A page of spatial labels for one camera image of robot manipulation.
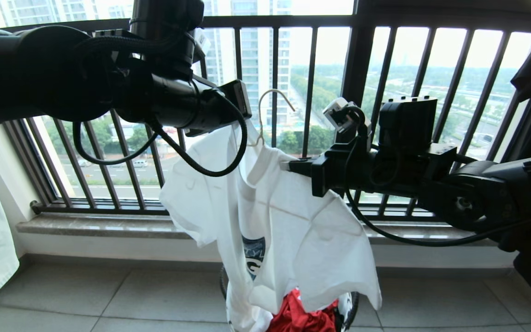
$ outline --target red clothing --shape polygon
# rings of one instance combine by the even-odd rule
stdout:
[[[323,310],[305,313],[301,292],[292,290],[284,297],[278,315],[270,321],[268,332],[335,332],[337,300]]]

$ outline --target balcony railing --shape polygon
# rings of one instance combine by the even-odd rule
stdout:
[[[472,112],[472,119],[466,129],[464,138],[460,144],[460,153],[465,154],[472,143],[476,133],[478,123],[485,110],[485,105],[495,82],[496,76],[502,63],[510,35],[512,32],[531,32],[531,13],[503,12],[498,10],[471,10],[471,9],[427,9],[410,6],[383,7],[371,6],[368,2],[360,1],[356,4],[353,15],[338,16],[233,16],[233,17],[205,17],[202,27],[204,28],[232,28],[234,30],[234,45],[236,59],[236,77],[242,79],[242,43],[241,31],[244,28],[271,28],[272,29],[272,78],[271,88],[278,88],[278,48],[280,40],[280,29],[293,27],[309,27],[312,29],[310,58],[308,63],[306,107],[304,111],[304,134],[301,155],[307,155],[309,143],[310,118],[312,115],[313,84],[315,75],[316,50],[318,44],[318,31],[324,27],[348,27],[350,36],[348,42],[348,52],[346,55],[345,70],[342,78],[341,96],[348,101],[360,104],[363,99],[366,78],[368,76],[369,63],[371,62],[372,46],[375,42],[376,27],[390,27],[386,51],[384,53],[382,67],[379,73],[379,84],[376,90],[371,111],[371,122],[373,130],[377,127],[379,110],[383,102],[383,95],[389,75],[392,54],[395,48],[395,40],[399,27],[425,27],[428,33],[423,47],[421,61],[415,76],[411,96],[418,96],[422,89],[428,61],[436,39],[438,28],[463,28],[466,29],[466,36],[461,47],[460,54],[451,82],[443,99],[440,115],[437,119],[433,141],[438,142],[446,125],[456,92],[459,90],[459,83],[465,67],[470,45],[476,30],[497,30],[502,32],[499,45],[495,53],[495,59],[489,69],[485,84],[478,98],[478,103]],[[102,21],[79,21],[62,23],[89,34],[97,31],[127,29],[128,19],[110,19]],[[20,31],[27,27],[10,27],[8,31]],[[201,76],[207,78],[207,65],[205,61],[200,63]],[[494,160],[507,148],[504,143],[509,131],[513,130],[511,124],[518,110],[518,99],[515,95],[508,103],[508,108],[504,112],[500,128],[493,138],[491,147],[486,155],[487,160]],[[271,145],[277,144],[277,97],[272,96],[272,122],[271,122]],[[124,130],[120,120],[114,111],[110,112],[112,123],[116,128],[116,135],[120,150],[125,155],[129,151]],[[55,167],[54,156],[51,155],[50,147],[47,147],[46,138],[42,137],[42,130],[35,119],[15,120],[5,124],[6,129],[15,143],[18,155],[21,157],[34,187],[38,190],[40,202],[34,208],[38,212],[80,212],[80,213],[115,213],[115,214],[163,214],[168,212],[162,208],[157,200],[149,200],[143,197],[141,186],[137,179],[133,162],[126,162],[130,182],[133,187],[136,199],[126,199],[120,197],[116,191],[116,186],[112,182],[111,174],[107,166],[100,166],[100,172],[104,179],[105,187],[109,192],[109,198],[97,198],[92,195],[90,184],[87,183],[86,176],[79,164],[78,155],[72,147],[71,139],[68,136],[63,123],[60,120],[53,120],[55,128],[59,133],[62,145],[66,150],[67,157],[74,170],[78,185],[83,192],[84,198],[74,198],[67,193],[65,183]],[[91,141],[91,149],[97,158],[103,156],[103,151],[97,143],[95,130],[91,122],[84,124],[87,136]],[[352,138],[354,133],[337,135],[337,142],[346,142]],[[183,131],[178,130],[179,143],[185,147]],[[153,143],[150,147],[153,156],[154,171],[158,179],[158,186],[164,185],[164,169],[160,162],[158,147]],[[356,201],[360,202],[360,193],[356,193]],[[436,222],[435,217],[425,210],[416,206],[415,199],[409,202],[389,202],[389,196],[383,195],[380,202],[361,202],[361,209],[371,220],[379,221],[415,221],[415,222]]]

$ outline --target tiled floor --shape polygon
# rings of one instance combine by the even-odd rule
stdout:
[[[381,279],[352,332],[531,332],[508,279]],[[225,332],[215,272],[34,265],[0,292],[0,332]]]

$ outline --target shirt graphic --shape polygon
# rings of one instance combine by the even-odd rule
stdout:
[[[258,271],[260,270],[261,263],[264,261],[264,255],[266,254],[266,238],[260,237],[259,239],[247,239],[243,238],[243,248],[245,249],[245,261],[247,262],[247,272],[251,276],[252,280],[255,280]]]

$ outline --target white wall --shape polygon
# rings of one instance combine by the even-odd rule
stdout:
[[[193,240],[131,239],[93,236],[21,234],[26,251],[34,254],[220,262],[214,244],[198,248]],[[377,267],[500,268],[512,267],[515,254],[496,247],[428,248],[400,244],[373,244]]]
[[[15,225],[34,217],[30,208],[32,200],[38,200],[38,195],[21,166],[3,126],[0,125],[0,201],[11,227],[18,257],[23,256],[26,251]]]

